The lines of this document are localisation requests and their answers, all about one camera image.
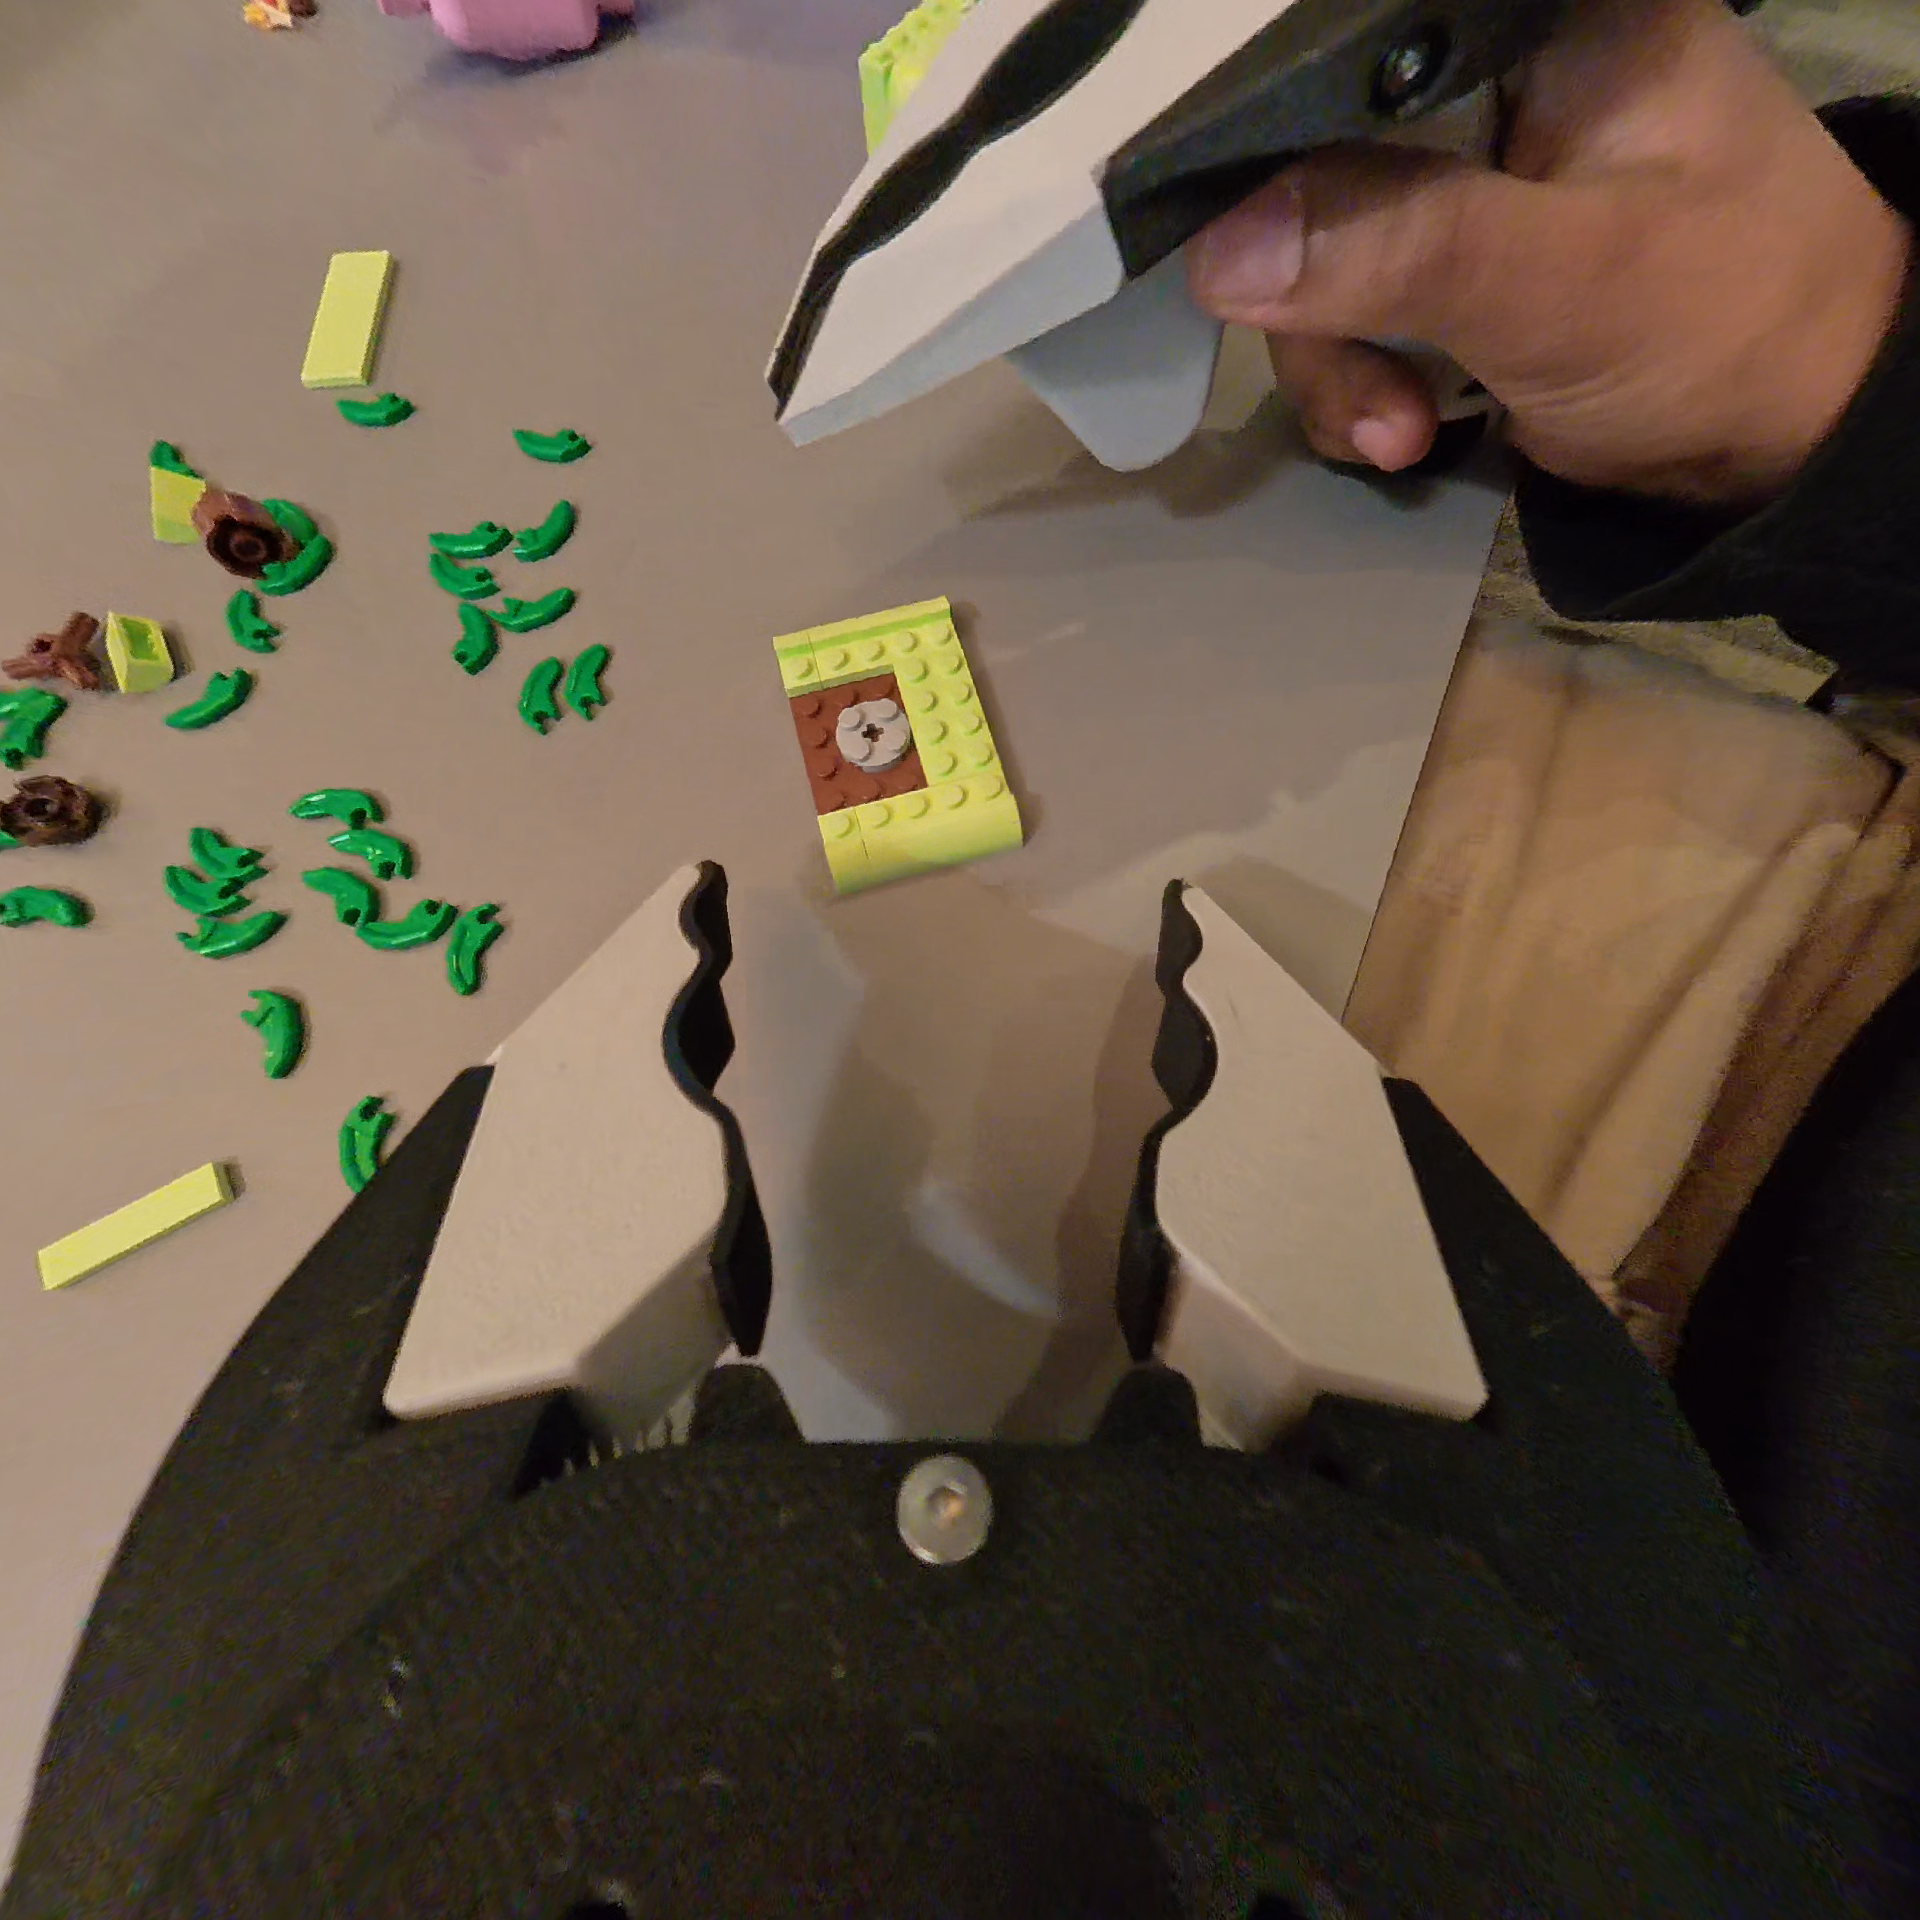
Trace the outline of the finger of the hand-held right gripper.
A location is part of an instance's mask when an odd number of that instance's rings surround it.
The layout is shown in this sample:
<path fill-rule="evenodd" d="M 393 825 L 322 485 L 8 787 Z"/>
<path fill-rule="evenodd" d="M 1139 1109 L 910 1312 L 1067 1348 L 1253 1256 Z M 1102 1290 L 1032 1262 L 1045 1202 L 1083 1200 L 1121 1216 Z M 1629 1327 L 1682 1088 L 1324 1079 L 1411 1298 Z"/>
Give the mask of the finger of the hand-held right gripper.
<path fill-rule="evenodd" d="M 1092 70 L 983 148 L 894 240 L 838 284 L 794 410 L 812 444 L 1006 362 L 1115 470 L 1188 442 L 1222 324 L 1188 296 L 1178 254 L 1129 281 L 1102 204 L 1107 161 L 1243 49 L 1287 2 L 1155 2 Z"/>
<path fill-rule="evenodd" d="M 777 410 L 797 409 L 814 340 L 846 274 L 896 240 L 999 138 L 1083 80 L 1141 14 L 1141 2 L 981 5 L 928 68 L 937 109 L 915 96 L 820 230 L 767 369 Z"/>

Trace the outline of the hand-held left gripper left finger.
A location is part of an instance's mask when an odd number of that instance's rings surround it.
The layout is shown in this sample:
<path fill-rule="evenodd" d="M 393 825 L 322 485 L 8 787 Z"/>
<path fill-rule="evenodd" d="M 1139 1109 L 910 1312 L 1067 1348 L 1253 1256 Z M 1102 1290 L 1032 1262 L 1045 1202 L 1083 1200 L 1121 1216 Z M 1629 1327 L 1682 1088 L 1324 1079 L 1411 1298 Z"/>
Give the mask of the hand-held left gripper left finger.
<path fill-rule="evenodd" d="M 770 1241 L 717 1093 L 730 961 L 728 879 L 685 867 L 492 1054 L 391 1417 L 559 1390 L 592 1432 L 641 1446 L 728 1353 L 756 1357 Z"/>

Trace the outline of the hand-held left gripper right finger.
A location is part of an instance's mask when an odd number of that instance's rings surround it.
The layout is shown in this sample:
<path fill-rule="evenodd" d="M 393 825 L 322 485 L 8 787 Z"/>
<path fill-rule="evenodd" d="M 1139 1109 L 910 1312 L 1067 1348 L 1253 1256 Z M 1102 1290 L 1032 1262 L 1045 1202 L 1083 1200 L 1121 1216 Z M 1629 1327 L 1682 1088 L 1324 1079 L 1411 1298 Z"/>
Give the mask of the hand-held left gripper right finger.
<path fill-rule="evenodd" d="M 1374 1057 L 1201 887 L 1165 891 L 1165 1009 L 1121 1234 L 1127 1351 L 1265 1453 L 1322 1396 L 1464 1422 L 1486 1383 Z"/>

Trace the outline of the long lime curved brick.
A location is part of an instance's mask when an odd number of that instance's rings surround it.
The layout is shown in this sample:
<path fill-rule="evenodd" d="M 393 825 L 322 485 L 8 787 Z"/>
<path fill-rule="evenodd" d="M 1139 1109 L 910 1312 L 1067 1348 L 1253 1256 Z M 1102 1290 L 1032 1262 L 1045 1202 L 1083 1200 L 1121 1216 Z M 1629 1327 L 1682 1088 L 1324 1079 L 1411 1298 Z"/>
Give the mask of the long lime curved brick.
<path fill-rule="evenodd" d="M 865 867 L 861 891 L 966 867 L 1024 845 L 1020 806 L 1001 775 L 949 781 L 857 810 Z"/>
<path fill-rule="evenodd" d="M 937 596 L 814 626 L 811 652 L 812 686 L 836 686 L 898 672 L 909 660 L 961 660 L 964 648 L 951 602 Z"/>

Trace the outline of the lime two-by-four studded plate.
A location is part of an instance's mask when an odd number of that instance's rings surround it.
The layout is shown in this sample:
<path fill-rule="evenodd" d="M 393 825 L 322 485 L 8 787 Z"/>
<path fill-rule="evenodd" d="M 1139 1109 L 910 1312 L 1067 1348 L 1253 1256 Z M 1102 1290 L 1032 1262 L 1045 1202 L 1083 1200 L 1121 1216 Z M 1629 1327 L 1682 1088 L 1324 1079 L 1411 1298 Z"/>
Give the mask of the lime two-by-four studded plate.
<path fill-rule="evenodd" d="M 973 669 L 951 617 L 925 618 L 888 639 L 890 672 L 925 783 L 1004 794 L 1003 763 Z"/>

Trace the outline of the person's right hand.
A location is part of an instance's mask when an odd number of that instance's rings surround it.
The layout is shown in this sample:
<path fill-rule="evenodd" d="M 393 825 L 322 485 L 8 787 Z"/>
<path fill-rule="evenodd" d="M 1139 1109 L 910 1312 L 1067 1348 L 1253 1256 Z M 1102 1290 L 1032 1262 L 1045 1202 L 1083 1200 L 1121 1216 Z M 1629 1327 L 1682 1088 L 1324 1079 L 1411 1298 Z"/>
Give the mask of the person's right hand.
<path fill-rule="evenodd" d="M 1582 5 L 1506 92 L 1499 168 L 1301 161 L 1187 249 L 1309 444 L 1409 470 L 1439 350 L 1534 466 L 1713 508 L 1781 495 L 1878 359 L 1913 227 L 1725 5 Z"/>

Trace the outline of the large lime brick assembly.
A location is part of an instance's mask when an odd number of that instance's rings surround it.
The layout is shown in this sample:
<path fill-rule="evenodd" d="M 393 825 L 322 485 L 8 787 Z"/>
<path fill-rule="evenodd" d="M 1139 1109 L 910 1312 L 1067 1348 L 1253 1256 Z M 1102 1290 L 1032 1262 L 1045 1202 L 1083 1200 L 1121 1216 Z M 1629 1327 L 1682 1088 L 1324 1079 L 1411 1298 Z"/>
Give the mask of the large lime brick assembly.
<path fill-rule="evenodd" d="M 905 103 L 975 10 L 977 2 L 920 2 L 901 16 L 859 59 L 861 118 L 866 152 L 875 154 Z"/>

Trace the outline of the narrow lime smooth tile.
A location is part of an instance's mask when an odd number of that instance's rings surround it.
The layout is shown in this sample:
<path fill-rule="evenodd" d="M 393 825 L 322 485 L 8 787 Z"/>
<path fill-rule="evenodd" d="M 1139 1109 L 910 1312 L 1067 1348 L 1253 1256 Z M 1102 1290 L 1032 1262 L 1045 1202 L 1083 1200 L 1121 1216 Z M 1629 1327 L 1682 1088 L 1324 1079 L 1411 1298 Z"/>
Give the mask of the narrow lime smooth tile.
<path fill-rule="evenodd" d="M 41 1286 L 81 1285 L 147 1246 L 224 1210 L 234 1199 L 227 1163 L 201 1164 L 36 1253 Z"/>

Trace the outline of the scattered green leaf pieces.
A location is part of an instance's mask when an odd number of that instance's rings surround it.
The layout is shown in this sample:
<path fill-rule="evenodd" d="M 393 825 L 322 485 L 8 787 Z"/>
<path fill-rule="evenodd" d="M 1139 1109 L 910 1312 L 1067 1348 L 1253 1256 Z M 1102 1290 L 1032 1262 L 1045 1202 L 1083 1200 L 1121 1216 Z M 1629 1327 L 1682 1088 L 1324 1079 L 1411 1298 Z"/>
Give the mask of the scattered green leaf pieces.
<path fill-rule="evenodd" d="M 206 488 L 214 486 L 194 469 L 174 442 L 157 441 L 148 450 L 148 469 L 164 466 L 196 473 Z M 222 620 L 230 642 L 255 659 L 276 655 L 282 628 L 268 601 L 287 601 L 312 589 L 337 558 L 335 541 L 298 503 L 287 496 L 256 498 L 280 524 L 301 539 L 301 551 L 259 583 L 239 580 L 229 594 Z M 511 594 L 494 570 L 497 558 L 520 567 L 557 558 L 579 530 L 579 505 L 563 496 L 538 523 L 511 526 L 492 518 L 465 530 L 430 532 L 429 573 L 437 589 L 455 601 L 458 636 L 450 650 L 456 669 L 479 676 L 492 667 L 503 636 L 529 636 L 550 630 L 579 605 L 576 589 L 559 586 L 536 594 Z M 117 692 L 101 620 L 98 655 L 105 686 Z M 591 642 L 572 656 L 538 659 L 516 690 L 516 718 L 544 738 L 566 716 L 584 722 L 609 704 L 607 676 L 612 650 Z M 55 725 L 67 715 L 68 685 L 13 682 L 4 676 L 4 772 L 14 781 L 39 777 L 36 763 L 46 754 Z M 444 979 L 456 996 L 476 996 L 486 981 L 488 954 L 503 934 L 501 907 L 479 903 L 458 907 L 444 898 L 422 896 L 402 913 L 389 913 L 383 891 L 416 877 L 416 854 L 409 840 L 386 829 L 383 801 L 364 787 L 326 784 L 302 792 L 288 812 L 295 821 L 326 827 L 325 862 L 301 873 L 301 884 L 329 904 L 337 925 L 364 948 L 410 952 L 443 948 Z M 177 934 L 180 948 L 196 959 L 229 961 L 259 952 L 274 941 L 287 914 L 260 909 L 255 887 L 266 874 L 266 854 L 237 842 L 216 829 L 188 832 L 188 860 L 163 871 L 163 891 L 187 916 Z"/>

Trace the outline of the pink toy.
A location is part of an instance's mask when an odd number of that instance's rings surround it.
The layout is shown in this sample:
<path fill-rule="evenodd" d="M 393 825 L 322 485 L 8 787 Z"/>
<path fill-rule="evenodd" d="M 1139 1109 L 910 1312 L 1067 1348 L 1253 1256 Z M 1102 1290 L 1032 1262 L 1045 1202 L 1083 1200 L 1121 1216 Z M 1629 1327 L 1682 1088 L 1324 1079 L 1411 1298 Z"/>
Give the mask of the pink toy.
<path fill-rule="evenodd" d="M 538 64 L 584 55 L 607 27 L 636 18 L 636 2 L 377 2 L 393 21 L 426 21 L 463 55 Z"/>

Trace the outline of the person's dark clothing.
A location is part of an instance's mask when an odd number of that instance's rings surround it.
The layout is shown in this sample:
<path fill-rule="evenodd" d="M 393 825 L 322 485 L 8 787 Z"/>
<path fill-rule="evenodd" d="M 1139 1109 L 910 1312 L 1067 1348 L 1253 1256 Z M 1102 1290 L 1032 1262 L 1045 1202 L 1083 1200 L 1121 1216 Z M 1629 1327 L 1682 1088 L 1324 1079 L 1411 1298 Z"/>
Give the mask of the person's dark clothing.
<path fill-rule="evenodd" d="M 1848 1045 L 1694 1298 L 1675 1386 L 1811 1690 L 1917 1719 L 1919 1004 Z"/>

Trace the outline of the large lime smooth tile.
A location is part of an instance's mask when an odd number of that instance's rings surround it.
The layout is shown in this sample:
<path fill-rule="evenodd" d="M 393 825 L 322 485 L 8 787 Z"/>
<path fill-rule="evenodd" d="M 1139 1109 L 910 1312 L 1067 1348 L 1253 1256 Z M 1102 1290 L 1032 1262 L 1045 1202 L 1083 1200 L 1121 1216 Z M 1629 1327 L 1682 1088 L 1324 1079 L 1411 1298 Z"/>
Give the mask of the large lime smooth tile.
<path fill-rule="evenodd" d="M 372 384 L 393 281 L 393 253 L 331 257 L 301 362 L 304 391 L 363 391 Z"/>

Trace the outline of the brown round holed plate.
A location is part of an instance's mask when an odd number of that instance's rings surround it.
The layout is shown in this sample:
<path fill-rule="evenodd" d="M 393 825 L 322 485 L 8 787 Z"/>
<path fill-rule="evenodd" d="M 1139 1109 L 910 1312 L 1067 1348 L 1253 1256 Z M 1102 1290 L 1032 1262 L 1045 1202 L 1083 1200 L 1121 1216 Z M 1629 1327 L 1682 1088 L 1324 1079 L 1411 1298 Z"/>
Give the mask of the brown round holed plate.
<path fill-rule="evenodd" d="M 79 781 L 24 777 L 2 797 L 2 850 L 74 849 L 96 838 L 111 804 Z"/>

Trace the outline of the brown round brick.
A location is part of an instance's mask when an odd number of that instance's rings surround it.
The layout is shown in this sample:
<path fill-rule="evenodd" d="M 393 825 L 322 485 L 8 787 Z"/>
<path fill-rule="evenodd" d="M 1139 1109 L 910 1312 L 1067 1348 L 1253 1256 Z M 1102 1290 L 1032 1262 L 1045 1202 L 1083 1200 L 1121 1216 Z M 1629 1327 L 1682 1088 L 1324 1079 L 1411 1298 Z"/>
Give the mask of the brown round brick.
<path fill-rule="evenodd" d="M 276 567 L 301 552 L 302 539 L 291 535 L 256 498 L 208 486 L 191 511 L 194 537 L 206 554 L 229 575 L 260 583 Z"/>

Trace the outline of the brown three-pronged piece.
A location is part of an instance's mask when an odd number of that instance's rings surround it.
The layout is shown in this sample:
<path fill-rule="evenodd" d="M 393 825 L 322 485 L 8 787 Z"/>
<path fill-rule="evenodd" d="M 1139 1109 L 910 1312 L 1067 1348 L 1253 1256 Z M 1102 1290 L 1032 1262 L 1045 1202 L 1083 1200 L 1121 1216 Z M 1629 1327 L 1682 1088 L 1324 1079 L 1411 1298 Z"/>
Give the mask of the brown three-pronged piece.
<path fill-rule="evenodd" d="M 98 652 L 103 625 L 96 617 L 73 612 L 61 628 L 34 636 L 26 648 L 2 662 L 8 681 L 21 685 L 61 682 L 81 692 L 101 692 L 105 667 Z"/>

